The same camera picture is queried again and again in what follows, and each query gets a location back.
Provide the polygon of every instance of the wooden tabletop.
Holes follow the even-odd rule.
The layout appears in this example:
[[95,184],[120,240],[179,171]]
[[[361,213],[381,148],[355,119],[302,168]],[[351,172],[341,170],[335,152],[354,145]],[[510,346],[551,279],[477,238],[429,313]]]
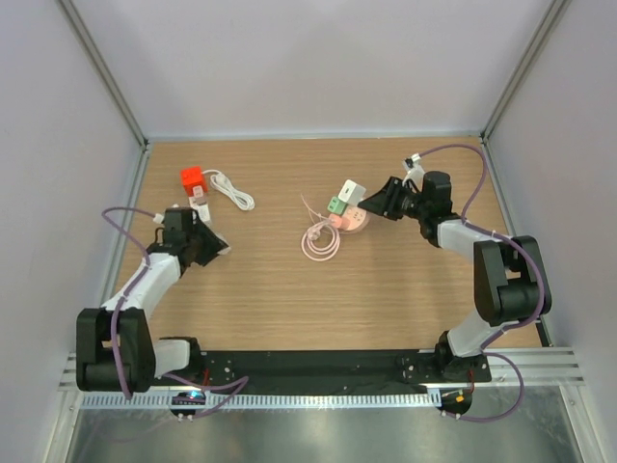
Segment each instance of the wooden tabletop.
[[[475,138],[279,140],[166,143],[154,146],[138,207],[163,212],[188,205],[180,170],[199,165],[224,172],[255,198],[250,212],[210,191],[212,229],[231,252],[194,265],[172,287],[150,321],[152,338],[194,336],[203,349],[378,349],[432,347],[439,335],[474,310],[472,267],[436,249],[417,222],[373,217],[360,233],[343,235],[338,254],[313,262],[300,250],[310,225],[303,194],[316,210],[351,178],[372,194],[389,176],[402,177],[402,159],[446,143]],[[481,173],[476,153],[445,150],[422,162],[425,170],[452,177],[460,211]],[[493,185],[488,181],[470,219],[505,232]],[[154,224],[137,216],[132,232],[144,243]],[[128,245],[119,285],[135,271],[138,251]],[[508,334],[494,346],[531,347],[533,326]]]

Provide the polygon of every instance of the white power cord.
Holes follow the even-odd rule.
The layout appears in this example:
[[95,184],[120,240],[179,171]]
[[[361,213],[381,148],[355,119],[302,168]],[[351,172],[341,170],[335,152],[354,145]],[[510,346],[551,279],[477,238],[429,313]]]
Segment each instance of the white power cord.
[[248,193],[236,189],[231,184],[231,180],[221,171],[207,169],[203,171],[202,174],[212,174],[212,176],[210,176],[210,185],[212,185],[212,188],[230,198],[241,210],[253,210],[255,208],[255,200],[253,197]]

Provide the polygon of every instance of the metal frame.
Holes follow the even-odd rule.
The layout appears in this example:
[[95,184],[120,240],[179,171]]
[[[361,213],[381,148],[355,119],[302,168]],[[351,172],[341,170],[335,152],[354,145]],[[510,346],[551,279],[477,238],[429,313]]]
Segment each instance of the metal frame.
[[[145,137],[141,127],[137,123],[132,110],[126,102],[121,90],[108,69],[103,57],[101,56],[92,36],[90,35],[83,19],[73,5],[71,0],[56,0],[62,12],[67,18],[70,28],[75,33],[80,41],[86,54],[94,65],[94,69],[100,76],[101,81],[111,98],[116,103],[119,111],[122,114],[126,124],[133,133],[135,139],[142,147],[142,155],[137,163],[133,181],[133,188],[127,198],[128,205],[134,205],[137,202],[139,191],[143,182],[144,173],[149,159],[148,140]],[[503,217],[506,223],[508,232],[514,233],[514,225],[510,215],[510,208],[506,201],[506,197],[501,191],[499,182],[499,172],[493,164],[490,149],[490,138],[494,133],[496,126],[501,120],[507,107],[513,100],[518,89],[523,84],[523,81],[529,74],[534,63],[537,61],[546,42],[548,41],[551,32],[559,22],[563,13],[566,11],[571,0],[553,0],[546,11],[546,14],[540,22],[529,46],[525,50],[519,64],[510,78],[505,90],[501,94],[495,110],[488,120],[487,125],[480,134],[471,134],[469,132],[448,133],[448,135],[479,135],[485,153],[489,159],[489,169],[493,180],[493,185],[496,190],[497,199],[501,207]],[[295,134],[295,135],[277,135],[272,134],[266,137],[253,136],[251,138],[333,138],[340,137],[344,134],[324,133],[324,134]],[[349,133],[348,136],[362,137],[395,137],[395,136],[420,136],[420,135],[436,135],[436,133],[372,133],[359,134]],[[214,137],[204,137],[203,140],[215,139]],[[127,213],[122,218],[121,224],[128,227],[132,220],[132,214]],[[101,288],[101,301],[111,296],[117,282],[120,271],[121,258],[125,248],[125,238],[119,237],[115,243],[114,252],[108,262],[107,277]],[[593,419],[591,407],[589,404],[590,393],[582,379],[582,375],[578,368],[578,363],[572,349],[568,347],[552,347],[550,340],[547,338],[543,343],[550,347],[538,349],[497,349],[495,352],[500,352],[508,355],[514,360],[522,371],[525,385],[542,386],[542,385],[558,385],[561,388],[569,418],[571,420],[574,432],[577,437],[577,442],[583,455],[584,461],[600,462],[607,461],[606,454],[603,451],[598,434],[600,429],[595,426],[596,420]],[[65,461],[72,437],[72,430],[77,420],[77,413],[84,400],[84,394],[77,390],[75,384],[75,359],[71,355],[67,359],[67,367],[65,368],[62,382],[59,387],[58,399],[56,402],[58,420],[54,427],[54,432],[50,436],[50,441],[47,448],[47,454],[44,461],[58,462]],[[509,366],[505,365],[499,359],[491,358],[489,360],[492,371],[494,372],[494,381],[492,383],[481,383],[478,387],[517,387],[518,381]],[[452,388],[455,385],[447,384],[432,384],[427,385],[431,388],[438,389],[439,387]],[[181,391],[185,387],[178,386],[175,388],[162,388],[169,391]],[[153,393],[162,394],[161,391],[154,390]]]
[[[194,410],[195,404],[177,405],[175,388],[152,388],[144,394],[126,400],[122,394],[87,394],[82,402],[82,410]],[[226,398],[225,395],[208,395],[211,408]],[[405,395],[237,395],[223,406],[225,411],[238,410],[337,410],[341,408],[419,408],[440,407],[442,397],[439,390],[427,394]]]
[[96,46],[93,37],[90,35],[90,32],[88,31],[84,20],[75,8],[75,5],[73,5],[72,0],[56,0],[56,3],[60,7],[62,13],[65,15],[68,25],[75,33],[75,37],[83,46],[84,52],[94,66],[94,70],[100,77],[101,82],[105,86],[107,92],[109,92],[110,97],[114,100],[114,103],[118,107],[118,110],[121,112],[124,121],[133,133],[133,136],[137,140],[137,143],[139,143],[140,147],[144,149],[148,144],[148,140],[146,139],[146,136],[144,135],[141,127],[137,123],[135,116],[133,116],[133,111],[126,102],[126,99],[124,99],[124,95],[122,94],[120,87],[116,83],[116,79],[107,67],[107,64],[105,63],[103,56],[100,54],[100,51],[98,51],[98,47]]
[[542,18],[542,21],[540,21],[538,28],[531,38],[527,49],[524,51],[521,60],[517,64],[510,80],[501,93],[489,121],[482,130],[481,137],[483,140],[488,140],[495,131],[495,128],[505,113],[505,110],[510,105],[512,98],[523,84],[523,81],[533,68],[533,65],[538,60],[542,50],[549,41],[552,31],[559,23],[563,13],[565,13],[568,9],[570,2],[571,0],[552,0],[550,3],[549,8]]
[[[141,191],[142,184],[144,182],[150,152],[151,149],[149,145],[146,145],[140,152],[135,164],[131,188],[124,202],[126,205],[134,206],[137,203],[139,192]],[[130,227],[132,218],[132,212],[125,212],[121,219],[121,225],[124,228]],[[125,247],[126,237],[119,235],[113,244],[113,251],[107,262],[107,274],[103,280],[101,291],[99,293],[99,300],[101,303],[109,299],[114,293]],[[68,358],[70,359],[71,356],[73,359],[72,365],[70,362],[67,363],[67,366],[63,372],[63,378],[65,378],[67,374],[72,374],[74,383],[75,362],[74,355],[70,354]],[[45,463],[64,462],[67,459],[73,429],[77,421],[77,415],[79,413],[83,398],[84,394],[77,389],[76,383],[74,383],[71,387],[63,387],[63,379],[61,378],[61,383],[56,396],[56,408],[54,411],[56,421],[53,425],[53,430],[49,438],[45,457],[43,458]]]
[[201,136],[154,136],[148,139],[151,143],[181,143],[181,142],[217,142],[242,140],[324,140],[340,138],[412,138],[412,137],[477,137],[478,130],[382,130],[382,131],[342,131],[342,132],[272,132],[272,133],[219,133]]

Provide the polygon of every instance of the white wall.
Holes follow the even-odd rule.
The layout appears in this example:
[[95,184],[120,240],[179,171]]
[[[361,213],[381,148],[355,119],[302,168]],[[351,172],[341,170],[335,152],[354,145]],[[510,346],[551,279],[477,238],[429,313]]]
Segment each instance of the white wall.
[[550,0],[75,0],[149,136],[478,132]]
[[615,2],[572,2],[491,142],[517,232],[540,241],[554,301],[553,339],[574,347],[613,446],[615,24]]
[[0,69],[0,460],[32,463],[138,149],[55,2],[3,8]]

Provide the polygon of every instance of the purple cable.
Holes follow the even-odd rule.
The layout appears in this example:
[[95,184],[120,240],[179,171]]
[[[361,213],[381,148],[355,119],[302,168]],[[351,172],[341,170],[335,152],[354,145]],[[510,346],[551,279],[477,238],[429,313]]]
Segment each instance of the purple cable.
[[508,418],[510,415],[516,412],[517,409],[521,406],[521,403],[523,402],[523,398],[524,398],[524,382],[523,382],[523,375],[521,374],[521,371],[519,370],[519,368],[516,365],[514,365],[514,362],[508,359],[505,355],[497,354],[496,352],[485,352],[484,354],[487,357],[497,357],[498,359],[503,360],[505,363],[509,364],[510,367],[512,367],[517,377],[519,378],[519,384],[521,385],[521,387],[519,388],[519,396],[517,397],[517,401],[514,402],[514,405],[512,405],[505,412],[500,413],[499,415],[495,415],[494,417],[480,418],[480,417],[466,417],[464,415],[460,415],[457,418],[457,415],[450,413],[450,412],[445,412],[445,414],[449,416],[450,418],[454,418],[462,422],[496,422],[499,420],[503,420],[504,418]]
[[[187,386],[193,386],[195,388],[201,389],[203,392],[206,391],[226,391],[227,389],[233,388],[234,386],[236,387],[235,390],[229,394],[227,397],[225,397],[225,399],[223,399],[220,403],[216,404],[214,407],[209,408],[207,410],[203,410],[199,413],[196,413],[195,415],[193,415],[194,418],[203,418],[203,417],[207,417],[208,415],[212,415],[213,413],[219,411],[222,407],[224,407],[225,405],[227,405],[229,403],[230,400],[232,400],[234,397],[236,397],[238,394],[240,394],[240,391],[242,391],[244,389],[244,387],[247,385],[247,383],[249,382],[249,377],[248,376],[243,376],[240,379],[237,379],[235,381],[233,381],[232,383],[228,383],[228,384],[224,384],[223,386],[201,386],[199,384],[196,383],[192,383],[184,378],[181,378],[180,376],[177,376],[175,374],[172,373],[168,373],[168,374],[164,374],[163,376],[169,378],[169,379],[173,379],[174,381],[177,381],[178,383],[182,383],[182,384],[186,384]],[[136,436],[132,436],[132,437],[112,437],[109,436],[107,434],[105,434],[103,431],[100,430],[100,426],[102,424],[102,421],[97,422],[94,425],[94,428],[91,431],[91,435],[88,438],[88,440],[86,441],[86,444],[84,445],[84,447],[81,449],[81,451],[79,452],[79,456],[77,457],[77,462],[81,463],[81,461],[83,460],[83,458],[86,456],[86,450],[88,449],[88,447],[90,446],[90,443],[92,442],[92,439],[94,437],[95,434],[101,434],[103,436],[103,439],[105,439],[107,442],[111,442],[112,444],[128,444],[129,442],[134,442],[138,439],[141,439],[142,437],[144,437],[145,435],[160,429],[161,427],[165,426],[166,424],[169,424],[171,422],[177,422],[176,419],[169,419],[169,420],[163,420],[161,422],[158,422],[157,424],[151,426],[150,428],[146,429],[143,432],[140,432],[138,435]]]
[[[419,156],[421,158],[421,157],[424,157],[427,154],[430,154],[432,152],[440,151],[440,150],[446,150],[448,148],[463,148],[463,149],[466,149],[466,150],[472,150],[472,151],[475,151],[480,156],[480,159],[482,159],[482,176],[480,177],[480,181],[478,181],[477,186],[473,190],[473,193],[471,193],[471,196],[469,197],[469,199],[465,203],[465,206],[463,207],[463,210],[461,211],[461,221],[462,221],[463,225],[465,227],[467,227],[468,229],[474,230],[476,232],[480,232],[482,234],[486,234],[486,235],[488,235],[490,237],[497,238],[497,239],[507,243],[509,246],[511,246],[514,250],[516,250],[523,257],[523,259],[531,267],[531,270],[533,270],[533,273],[534,273],[534,275],[536,277],[536,281],[538,282],[538,303],[536,305],[535,310],[531,314],[531,316],[528,317],[527,319],[519,322],[519,323],[515,323],[515,324],[512,324],[512,325],[505,326],[503,329],[501,329],[500,331],[497,331],[496,333],[494,333],[492,336],[490,336],[487,340],[482,342],[482,344],[480,345],[480,350],[485,355],[487,355],[489,357],[497,357],[497,358],[503,360],[504,362],[508,363],[510,365],[510,367],[512,367],[512,369],[516,373],[517,377],[519,378],[519,384],[521,385],[521,388],[520,388],[520,391],[519,391],[519,397],[517,398],[517,401],[507,411],[505,411],[505,412],[503,412],[503,413],[501,413],[499,415],[496,415],[494,417],[480,418],[480,417],[464,417],[464,416],[459,416],[459,420],[462,420],[462,421],[465,421],[465,422],[496,422],[496,421],[501,420],[503,418],[509,417],[514,412],[516,412],[517,409],[521,406],[521,402],[523,401],[523,397],[524,397],[524,382],[523,382],[523,376],[521,375],[521,371],[517,368],[517,366],[514,364],[514,362],[512,362],[510,359],[508,359],[504,355],[497,354],[495,352],[484,352],[484,349],[486,349],[492,342],[494,342],[495,340],[499,339],[507,331],[514,330],[515,328],[523,328],[523,326],[527,326],[528,324],[533,323],[536,320],[536,318],[538,318],[538,316],[540,316],[540,313],[542,312],[542,308],[544,306],[544,297],[545,297],[544,280],[542,279],[542,275],[540,273],[540,269],[538,268],[538,265],[536,264],[536,262],[527,253],[527,251],[525,251],[521,246],[519,246],[516,242],[514,242],[509,237],[504,236],[503,234],[497,233],[495,231],[488,231],[488,230],[485,230],[485,229],[483,229],[481,227],[478,227],[477,225],[472,224],[471,222],[469,222],[469,220],[467,218],[467,213],[468,213],[469,207],[471,206],[471,203],[473,203],[473,200],[475,200],[476,196],[478,196],[478,193],[480,192],[480,189],[482,188],[482,185],[484,185],[484,181],[486,180],[486,176],[487,176],[487,173],[488,173],[488,164],[487,164],[487,161],[486,161],[486,156],[484,155],[484,152],[481,149],[479,149],[479,148],[477,148],[477,147],[475,147],[473,145],[467,145],[467,144],[463,144],[463,143],[453,143],[453,144],[450,144],[450,145],[442,145],[440,147],[431,148],[430,150],[421,152],[419,154]],[[454,415],[452,413],[446,413],[446,415],[451,417],[451,418],[456,418],[456,415]]]
[[480,156],[480,159],[482,159],[482,176],[480,176],[480,181],[478,181],[477,186],[473,190],[473,193],[471,193],[471,196],[469,196],[469,199],[467,200],[467,202],[463,206],[463,210],[461,211],[461,218],[465,222],[467,220],[467,211],[469,210],[469,206],[471,205],[471,203],[473,203],[473,200],[475,200],[475,197],[478,196],[478,193],[480,192],[480,189],[482,188],[482,185],[484,184],[484,181],[486,180],[486,175],[489,172],[489,167],[487,165],[486,156],[484,155],[484,152],[482,152],[480,148],[477,148],[474,145],[467,145],[465,143],[451,143],[449,145],[441,145],[440,147],[434,147],[429,150],[423,151],[419,154],[419,156],[424,157],[427,154],[430,154],[432,152],[447,150],[449,148],[463,148],[466,150],[472,150],[472,151],[477,152],[478,155]]
[[222,400],[220,403],[217,403],[212,408],[208,408],[207,410],[203,410],[199,413],[196,413],[194,415],[195,418],[207,417],[208,415],[212,415],[213,413],[217,412],[223,406],[225,406],[230,400],[232,400],[234,397],[240,394],[240,391],[242,391],[244,387],[247,385],[247,383],[249,382],[249,377],[243,376],[240,379],[236,379],[232,383],[224,384],[223,386],[200,386],[199,384],[192,383],[191,381],[181,378],[173,373],[167,373],[167,374],[164,374],[163,376],[169,379],[173,379],[174,381],[177,381],[178,383],[182,383],[187,386],[193,386],[194,388],[199,388],[204,392],[205,391],[226,391],[227,389],[231,389],[237,386],[233,390],[233,392],[229,394],[227,397],[225,397],[225,399]]
[[146,266],[130,282],[130,284],[124,290],[124,293],[122,294],[122,296],[118,299],[118,304],[116,304],[116,307],[114,308],[114,313],[112,314],[112,321],[111,321],[112,323],[112,327],[111,327],[112,351],[114,352],[114,362],[116,363],[116,371],[118,372],[118,380],[120,381],[120,387],[122,389],[122,393],[124,394],[124,397],[127,400],[130,400],[133,397],[133,394],[131,393],[130,389],[128,388],[128,384],[126,383],[126,377],[124,376],[124,367],[122,366],[122,356],[120,354],[120,347],[118,346],[118,317],[120,316],[120,310],[124,302],[126,302],[128,295],[133,290],[133,288],[142,280],[142,278],[144,278],[144,276],[148,272],[148,269],[150,267],[150,257],[148,255],[148,251],[146,250],[146,247],[142,243],[140,243],[139,240],[135,236],[133,236],[130,232],[123,229],[119,224],[117,224],[111,218],[107,216],[107,214],[115,210],[125,210],[125,211],[130,211],[130,212],[137,212],[139,214],[144,214],[151,218],[154,218],[154,214],[152,214],[151,212],[147,212],[146,210],[138,209],[136,207],[123,207],[123,206],[108,207],[105,210],[103,210],[100,214],[109,225],[114,227],[118,232],[120,232],[120,234],[126,236],[135,246],[139,248],[139,250],[142,252],[142,255],[144,256],[144,260],[146,261]]

